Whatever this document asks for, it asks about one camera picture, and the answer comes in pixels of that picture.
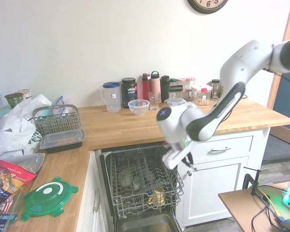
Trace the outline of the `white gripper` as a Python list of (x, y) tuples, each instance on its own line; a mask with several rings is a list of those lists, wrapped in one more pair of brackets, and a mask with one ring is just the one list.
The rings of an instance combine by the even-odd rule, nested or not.
[(174, 169), (180, 162), (193, 169), (193, 157), (191, 154), (191, 150), (195, 146), (193, 141), (181, 141), (176, 144), (165, 142), (163, 146), (170, 149), (162, 156), (162, 161), (168, 169)]

